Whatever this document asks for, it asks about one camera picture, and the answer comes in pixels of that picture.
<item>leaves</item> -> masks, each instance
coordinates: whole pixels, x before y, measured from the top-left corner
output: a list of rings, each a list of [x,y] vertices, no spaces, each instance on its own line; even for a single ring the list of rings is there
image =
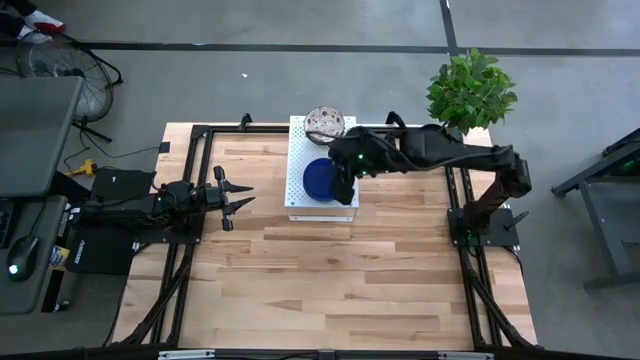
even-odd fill
[[[495,57],[471,49],[466,57],[454,56],[431,78],[427,99],[431,117],[447,130],[467,134],[475,127],[488,128],[511,111],[518,96],[510,89],[516,84],[502,69],[493,66]]]

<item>concrete floor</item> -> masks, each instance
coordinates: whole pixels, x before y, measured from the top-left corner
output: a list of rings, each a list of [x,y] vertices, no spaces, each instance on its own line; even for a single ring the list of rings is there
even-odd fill
[[[259,44],[445,46],[437,0],[40,0],[85,40]],[[634,0],[449,0],[460,46],[640,48]],[[157,145],[166,122],[288,121],[331,105],[360,122],[390,110],[431,121],[428,79],[446,55],[100,51],[123,72],[109,115],[95,128],[121,154]],[[510,201],[531,215],[518,226],[525,283],[539,343],[549,349],[638,357],[640,287],[585,293],[608,274],[578,194],[549,189],[597,160],[640,124],[637,58],[503,57],[520,97],[506,125],[491,129],[529,161],[531,194]],[[80,148],[75,130],[65,154]],[[152,152],[100,165],[152,170]],[[0,353],[99,346],[107,337],[124,278],[80,276],[62,314],[0,318]]]

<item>keyboard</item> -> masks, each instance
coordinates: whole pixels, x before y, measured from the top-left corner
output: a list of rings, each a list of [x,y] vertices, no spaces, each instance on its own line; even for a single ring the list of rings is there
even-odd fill
[[[17,220],[18,209],[16,202],[0,199],[0,249],[9,247]]]

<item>wooden tabletop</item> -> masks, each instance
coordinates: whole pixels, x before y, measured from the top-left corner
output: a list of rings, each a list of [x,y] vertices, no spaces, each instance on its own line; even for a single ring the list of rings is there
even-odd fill
[[[181,179],[192,125],[167,124],[163,141],[171,151],[158,158],[156,183]],[[472,131],[465,142],[491,144],[486,131]],[[256,200],[233,217],[232,232],[222,231],[219,213],[207,215],[180,346],[472,349],[459,258],[445,219],[444,171],[360,181],[353,224],[294,223],[284,208],[287,145],[287,134],[215,136],[210,167],[221,165],[229,181],[255,188],[234,199]],[[493,177],[471,173],[476,196]],[[209,181],[215,183],[213,171]],[[166,251],[156,244],[134,259],[114,341],[129,335],[157,299]],[[535,343],[517,262],[501,248],[486,252],[496,301]],[[488,334],[486,311],[478,308]]]

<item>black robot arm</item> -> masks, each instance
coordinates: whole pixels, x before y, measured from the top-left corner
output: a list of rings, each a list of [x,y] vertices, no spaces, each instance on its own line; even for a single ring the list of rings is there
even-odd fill
[[[353,198],[356,177],[430,171],[441,166],[495,172],[489,189],[464,207],[465,225],[474,232],[483,232],[491,214],[508,198],[519,198],[531,191],[527,162],[511,146],[465,145],[438,125],[399,129],[385,137],[355,127],[329,144],[329,157],[337,168],[332,186],[334,198],[345,205]]]
[[[222,212],[222,229],[233,230],[231,215],[255,199],[229,202],[227,193],[253,190],[251,187],[231,184],[220,166],[213,168],[217,187],[207,183],[201,186],[184,180],[162,184],[156,194],[117,203],[88,203],[75,218],[78,226],[117,226],[132,231],[161,229],[185,232],[194,219],[211,211]]]

